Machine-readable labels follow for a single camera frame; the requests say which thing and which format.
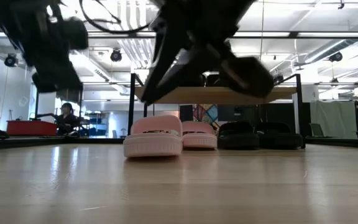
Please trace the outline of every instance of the ceiling light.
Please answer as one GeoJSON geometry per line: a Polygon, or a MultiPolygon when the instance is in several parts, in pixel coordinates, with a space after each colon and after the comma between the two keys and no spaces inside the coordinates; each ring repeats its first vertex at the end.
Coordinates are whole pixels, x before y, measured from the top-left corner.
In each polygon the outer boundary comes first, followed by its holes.
{"type": "Polygon", "coordinates": [[[125,37],[129,37],[129,35],[128,34],[109,34],[109,33],[104,33],[104,32],[100,32],[100,31],[88,31],[88,37],[94,38],[94,39],[103,39],[103,38],[110,38],[110,37],[125,38],[125,37]]]}
{"type": "Polygon", "coordinates": [[[83,100],[84,102],[104,102],[107,100],[83,100]]]}
{"type": "Polygon", "coordinates": [[[245,32],[239,31],[233,37],[288,37],[289,32],[245,32]]]}
{"type": "Polygon", "coordinates": [[[155,37],[155,32],[138,32],[136,35],[139,37],[155,37]]]}
{"type": "Polygon", "coordinates": [[[84,85],[110,85],[108,82],[84,82],[84,85]]]}
{"type": "MultiPolygon", "coordinates": [[[[237,53],[237,52],[234,52],[234,55],[236,55],[237,57],[245,57],[245,56],[249,56],[249,57],[260,57],[260,54],[258,53],[237,53]]],[[[290,54],[283,54],[283,55],[280,55],[280,54],[263,54],[262,55],[262,60],[263,61],[277,61],[277,63],[279,61],[282,61],[282,60],[286,60],[288,58],[290,54]]]]}
{"type": "Polygon", "coordinates": [[[300,32],[298,37],[344,37],[344,39],[357,38],[358,32],[300,32]]]}
{"type": "Polygon", "coordinates": [[[293,100],[278,99],[278,100],[274,100],[270,103],[293,103],[293,100]]]}

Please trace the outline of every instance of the ceiling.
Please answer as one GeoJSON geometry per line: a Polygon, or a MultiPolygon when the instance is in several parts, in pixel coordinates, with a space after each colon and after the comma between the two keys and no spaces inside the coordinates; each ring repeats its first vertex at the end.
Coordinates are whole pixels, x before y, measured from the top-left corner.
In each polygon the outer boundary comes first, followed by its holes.
{"type": "MultiPolygon", "coordinates": [[[[63,1],[64,16],[77,16],[82,19],[77,0],[63,1]]],[[[151,21],[158,12],[148,0],[103,0],[101,1],[112,14],[122,20],[125,29],[135,28],[151,21]]],[[[358,31],[358,0],[345,1],[343,9],[338,9],[340,0],[259,0],[255,2],[239,22],[239,30],[268,31],[358,31]]],[[[91,18],[111,19],[108,12],[96,1],[84,0],[85,11],[91,18]]],[[[88,30],[96,30],[87,25],[88,30]]],[[[339,77],[341,82],[358,81],[358,42],[341,49],[343,60],[329,62],[324,59],[304,66],[297,71],[294,62],[302,62],[313,54],[318,54],[340,40],[327,39],[232,39],[233,52],[241,57],[260,57],[262,63],[272,73],[285,76],[300,72],[305,80],[328,82],[332,77],[339,77]]],[[[80,52],[81,57],[90,58],[103,72],[121,82],[129,81],[129,71],[136,68],[148,68],[153,39],[90,39],[89,49],[80,52]],[[110,55],[113,49],[120,49],[122,60],[112,62],[110,55]]],[[[0,55],[14,52],[7,39],[0,39],[0,55]]],[[[87,65],[74,63],[77,72],[86,82],[101,82],[87,65]]],[[[90,91],[106,91],[110,86],[87,86],[90,91]]]]}

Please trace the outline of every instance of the metal frame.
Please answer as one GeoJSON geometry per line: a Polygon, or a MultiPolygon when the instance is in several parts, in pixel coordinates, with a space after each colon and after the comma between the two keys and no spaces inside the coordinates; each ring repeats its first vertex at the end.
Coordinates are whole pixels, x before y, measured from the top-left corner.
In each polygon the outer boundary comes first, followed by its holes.
{"type": "MultiPolygon", "coordinates": [[[[301,89],[301,77],[300,74],[294,74],[285,80],[283,80],[280,83],[277,83],[277,85],[282,84],[283,82],[291,79],[296,78],[296,94],[294,101],[294,109],[298,111],[298,115],[296,118],[299,121],[299,133],[304,137],[304,145],[302,148],[305,148],[305,144],[325,144],[325,145],[333,145],[333,146],[350,146],[350,147],[358,147],[358,139],[331,139],[331,138],[306,138],[305,139],[305,133],[304,128],[305,125],[308,126],[304,122],[304,114],[302,113],[302,107],[303,107],[303,100],[302,100],[302,89],[301,89]]],[[[139,77],[137,74],[132,73],[131,74],[131,86],[135,87],[135,82],[139,82],[139,77]]],[[[130,107],[132,107],[132,110],[130,110],[130,114],[132,114],[133,119],[133,112],[134,112],[134,88],[132,88],[131,91],[132,94],[132,101],[130,102],[130,107]]],[[[37,99],[36,99],[36,110],[35,113],[37,114],[38,110],[38,93],[37,93],[37,99]]],[[[145,113],[144,115],[147,115],[147,107],[145,106],[145,113]]],[[[6,139],[3,141],[0,141],[0,149],[5,148],[12,148],[12,147],[28,147],[28,146],[43,146],[43,145],[51,145],[51,144],[122,144],[123,139],[65,139],[65,138],[53,138],[53,139],[40,139],[40,138],[30,138],[30,139],[6,139]]]]}
{"type": "Polygon", "coordinates": [[[79,115],[79,118],[82,117],[81,112],[82,112],[82,97],[83,97],[83,94],[84,94],[84,89],[80,90],[80,95],[79,95],[79,97],[80,97],[80,99],[79,99],[79,101],[78,101],[78,105],[80,106],[80,115],[79,115]]]}
{"type": "MultiPolygon", "coordinates": [[[[6,39],[0,32],[0,39],[6,39]]],[[[141,31],[135,34],[109,34],[101,31],[88,31],[89,39],[154,39],[155,33],[141,31]]],[[[358,31],[269,31],[250,30],[238,31],[231,39],[358,39],[358,31]]]]}
{"type": "MultiPolygon", "coordinates": [[[[278,86],[278,85],[283,85],[284,82],[292,79],[292,78],[296,78],[296,93],[293,95],[293,104],[294,104],[294,119],[295,119],[295,130],[296,133],[302,135],[303,138],[303,144],[301,146],[302,149],[304,149],[306,147],[306,133],[305,133],[305,127],[308,125],[307,123],[305,124],[304,122],[304,114],[303,114],[303,98],[302,98],[302,82],[301,82],[301,75],[299,73],[293,74],[285,79],[283,79],[280,82],[277,82],[276,84],[274,84],[274,86],[278,86]]],[[[267,111],[266,108],[261,105],[260,107],[260,112],[261,112],[261,118],[263,122],[267,121],[267,111]]]]}
{"type": "Polygon", "coordinates": [[[34,114],[35,119],[38,118],[38,103],[40,101],[40,93],[38,92],[38,89],[36,95],[37,96],[35,97],[35,114],[34,114]]]}
{"type": "MultiPolygon", "coordinates": [[[[136,73],[131,73],[131,85],[129,91],[129,112],[128,112],[128,136],[131,135],[131,127],[134,123],[134,110],[135,110],[135,84],[138,82],[144,86],[142,80],[136,73]]],[[[144,105],[143,117],[147,117],[147,105],[144,105]]]]}

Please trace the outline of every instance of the pipe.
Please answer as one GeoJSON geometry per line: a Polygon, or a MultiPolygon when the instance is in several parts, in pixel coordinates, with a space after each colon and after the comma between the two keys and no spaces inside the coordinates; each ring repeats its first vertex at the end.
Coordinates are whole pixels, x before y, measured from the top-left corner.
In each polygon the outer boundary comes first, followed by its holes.
{"type": "MultiPolygon", "coordinates": [[[[98,74],[100,77],[107,78],[109,82],[113,82],[113,83],[117,81],[117,80],[113,80],[112,77],[109,76],[109,72],[107,72],[103,68],[103,66],[101,66],[96,60],[93,60],[92,57],[90,57],[90,56],[87,57],[85,54],[83,54],[77,50],[72,50],[71,53],[75,54],[75,55],[82,55],[83,57],[86,57],[90,61],[90,63],[95,66],[94,68],[91,68],[91,70],[97,69],[98,72],[94,72],[94,73],[98,74]]],[[[128,89],[123,86],[116,85],[116,84],[112,84],[111,86],[114,87],[120,93],[125,94],[128,92],[128,89]]]]}
{"type": "MultiPolygon", "coordinates": [[[[321,5],[322,1],[321,0],[317,0],[315,3],[313,3],[312,7],[317,7],[319,5],[321,5]]],[[[290,30],[295,29],[299,24],[301,24],[301,22],[303,22],[308,16],[310,16],[310,14],[315,10],[315,8],[310,9],[305,15],[303,15],[301,18],[296,20],[296,23],[293,24],[290,28],[290,30]]]]}
{"type": "MultiPolygon", "coordinates": [[[[139,3],[139,27],[146,26],[146,1],[145,0],[138,0],[139,3]]],[[[147,57],[147,60],[149,62],[149,65],[151,65],[152,60],[152,54],[151,52],[147,51],[147,41],[146,40],[138,40],[140,42],[140,46],[142,47],[142,50],[144,51],[145,56],[147,57]]]]}
{"type": "Polygon", "coordinates": [[[151,58],[153,58],[153,54],[154,54],[154,47],[152,45],[152,40],[150,39],[146,39],[146,47],[149,50],[150,54],[151,54],[151,58]]]}
{"type": "MultiPolygon", "coordinates": [[[[257,1],[254,3],[254,6],[261,7],[262,1],[257,1]]],[[[311,3],[308,2],[268,2],[265,1],[268,9],[275,10],[292,10],[292,11],[309,11],[309,10],[337,10],[339,7],[344,7],[344,2],[322,2],[319,6],[311,6],[311,3]]],[[[346,2],[347,9],[358,9],[358,2],[346,2]]]]}
{"type": "MultiPolygon", "coordinates": [[[[137,22],[136,1],[129,1],[129,5],[130,5],[129,25],[131,26],[132,29],[136,29],[139,26],[138,22],[137,22]]],[[[147,68],[147,64],[145,63],[142,53],[140,52],[140,50],[138,48],[138,45],[140,45],[140,47],[143,48],[143,46],[142,46],[143,41],[131,39],[129,42],[131,43],[131,47],[132,47],[133,51],[136,53],[137,58],[141,62],[142,68],[147,68]]],[[[145,52],[145,59],[148,61],[150,60],[147,57],[146,52],[145,52]]]]}
{"type": "MultiPolygon", "coordinates": [[[[120,2],[120,13],[121,13],[120,18],[124,22],[122,24],[120,24],[119,26],[113,26],[114,29],[120,29],[120,30],[128,30],[129,29],[126,24],[126,5],[127,5],[127,1],[121,0],[121,2],[120,2]]],[[[112,3],[112,14],[115,14],[115,15],[118,14],[118,2],[117,1],[113,1],[113,3],[112,3]]],[[[125,53],[129,57],[129,60],[131,60],[131,62],[134,63],[136,65],[136,67],[140,68],[142,66],[142,64],[140,64],[140,62],[136,59],[135,53],[132,51],[128,41],[126,39],[118,40],[118,44],[120,45],[120,47],[122,49],[124,49],[125,53]]]]}
{"type": "Polygon", "coordinates": [[[118,44],[124,49],[125,53],[128,55],[129,59],[136,65],[136,67],[140,68],[142,65],[138,60],[134,58],[133,52],[127,47],[127,40],[118,40],[118,44]]]}
{"type": "MultiPolygon", "coordinates": [[[[127,0],[120,0],[120,19],[121,19],[121,24],[120,24],[121,29],[129,30],[129,26],[127,22],[127,0]]],[[[123,40],[122,43],[125,45],[125,48],[127,49],[126,50],[127,54],[132,54],[132,58],[134,59],[132,62],[135,63],[138,68],[143,67],[144,62],[142,63],[142,60],[134,52],[134,49],[132,48],[133,45],[131,45],[131,42],[128,40],[123,40]]]]}
{"type": "Polygon", "coordinates": [[[349,63],[350,60],[355,59],[355,58],[358,58],[358,55],[348,58],[348,59],[341,60],[340,62],[337,62],[335,64],[332,64],[330,67],[327,67],[327,68],[319,71],[319,73],[327,72],[328,70],[332,70],[333,68],[340,67],[341,65],[345,65],[345,64],[349,63]]]}
{"type": "Polygon", "coordinates": [[[305,57],[305,63],[315,63],[318,62],[324,58],[327,58],[336,52],[345,49],[346,47],[349,47],[355,43],[358,42],[358,39],[346,39],[346,40],[333,40],[330,41],[328,44],[324,46],[328,46],[325,49],[322,47],[318,50],[315,50],[314,52],[309,53],[305,57]]]}

